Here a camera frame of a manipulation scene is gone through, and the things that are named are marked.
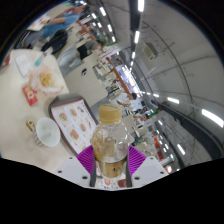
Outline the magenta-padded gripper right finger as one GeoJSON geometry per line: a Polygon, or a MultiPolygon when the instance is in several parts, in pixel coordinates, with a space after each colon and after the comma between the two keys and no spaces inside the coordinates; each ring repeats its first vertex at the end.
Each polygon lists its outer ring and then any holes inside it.
{"type": "Polygon", "coordinates": [[[140,188],[167,175],[167,171],[154,156],[145,156],[133,146],[129,147],[126,165],[128,188],[140,188]]]}

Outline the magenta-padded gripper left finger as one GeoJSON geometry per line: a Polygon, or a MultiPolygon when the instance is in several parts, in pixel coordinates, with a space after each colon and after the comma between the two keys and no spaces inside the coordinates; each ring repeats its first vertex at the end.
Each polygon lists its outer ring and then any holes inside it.
{"type": "Polygon", "coordinates": [[[93,148],[89,146],[77,156],[70,156],[65,159],[55,174],[81,187],[94,187],[96,163],[93,148]]]}

